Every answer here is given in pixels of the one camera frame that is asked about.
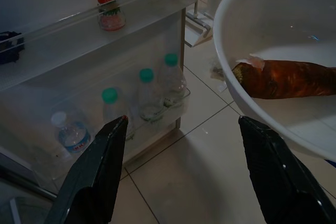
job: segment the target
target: plastic water bottle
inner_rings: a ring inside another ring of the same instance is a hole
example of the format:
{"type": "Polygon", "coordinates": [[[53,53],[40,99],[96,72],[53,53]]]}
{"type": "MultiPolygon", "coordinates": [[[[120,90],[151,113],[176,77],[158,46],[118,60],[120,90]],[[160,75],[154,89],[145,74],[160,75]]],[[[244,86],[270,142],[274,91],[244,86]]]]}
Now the plastic water bottle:
{"type": "Polygon", "coordinates": [[[55,138],[68,152],[81,152],[89,144],[88,130],[81,122],[67,122],[65,112],[59,111],[53,114],[51,123],[56,127],[55,138]]]}
{"type": "Polygon", "coordinates": [[[145,121],[159,120],[163,111],[161,88],[154,82],[154,73],[150,68],[140,71],[139,112],[145,121]]]}
{"type": "Polygon", "coordinates": [[[134,137],[133,116],[126,102],[118,95],[117,90],[114,88],[105,89],[101,97],[104,101],[104,123],[109,123],[116,118],[126,115],[128,117],[126,140],[132,139],[134,137]]]}
{"type": "Polygon", "coordinates": [[[164,65],[159,73],[159,84],[163,88],[164,105],[179,106],[184,97],[187,82],[181,68],[178,66],[176,54],[164,57],[164,65]]]}

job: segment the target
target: water bottle label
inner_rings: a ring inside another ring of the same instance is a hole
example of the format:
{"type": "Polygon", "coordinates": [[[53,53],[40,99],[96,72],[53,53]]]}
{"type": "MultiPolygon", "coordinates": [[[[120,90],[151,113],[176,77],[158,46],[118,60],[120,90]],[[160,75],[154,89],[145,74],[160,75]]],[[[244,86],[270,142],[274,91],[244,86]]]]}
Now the water bottle label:
{"type": "Polygon", "coordinates": [[[68,152],[80,152],[84,149],[84,147],[88,144],[90,141],[90,134],[88,131],[86,131],[85,136],[83,139],[78,142],[78,144],[72,145],[72,146],[65,146],[68,152]]]}

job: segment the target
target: white bowl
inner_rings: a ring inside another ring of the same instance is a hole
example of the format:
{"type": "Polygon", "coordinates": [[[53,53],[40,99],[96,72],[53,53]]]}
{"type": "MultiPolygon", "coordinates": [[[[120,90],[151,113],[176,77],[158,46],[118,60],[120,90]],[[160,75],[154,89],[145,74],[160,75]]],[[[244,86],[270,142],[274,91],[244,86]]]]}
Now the white bowl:
{"type": "Polygon", "coordinates": [[[292,148],[336,161],[336,96],[252,99],[234,77],[236,60],[307,61],[336,67],[336,0],[222,0],[214,41],[229,91],[247,116],[292,148]]]}

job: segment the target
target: refrigerator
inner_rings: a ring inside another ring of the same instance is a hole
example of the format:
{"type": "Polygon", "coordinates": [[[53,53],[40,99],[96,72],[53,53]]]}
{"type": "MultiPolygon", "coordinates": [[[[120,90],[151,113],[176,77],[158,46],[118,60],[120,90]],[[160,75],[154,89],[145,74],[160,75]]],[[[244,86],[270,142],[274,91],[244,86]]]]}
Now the refrigerator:
{"type": "Polygon", "coordinates": [[[85,125],[92,143],[104,125],[106,88],[122,92],[134,117],[124,162],[178,129],[190,92],[181,106],[145,121],[139,117],[139,71],[153,69],[156,81],[166,54],[177,54],[183,68],[185,8],[195,1],[113,0],[125,26],[106,31],[98,22],[105,10],[97,0],[2,0],[0,36],[15,32],[0,41],[3,187],[19,184],[52,200],[80,153],[69,153],[57,141],[50,118],[66,112],[85,125]]]}

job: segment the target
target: small glass jar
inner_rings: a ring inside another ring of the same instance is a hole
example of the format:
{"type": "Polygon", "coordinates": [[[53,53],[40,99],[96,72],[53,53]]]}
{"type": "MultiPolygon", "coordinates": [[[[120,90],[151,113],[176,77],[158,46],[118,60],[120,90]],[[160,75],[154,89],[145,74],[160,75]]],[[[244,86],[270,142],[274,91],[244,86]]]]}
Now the small glass jar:
{"type": "Polygon", "coordinates": [[[99,9],[98,22],[101,29],[105,31],[116,31],[126,24],[126,17],[120,7],[116,7],[116,2],[102,6],[99,9]]]}

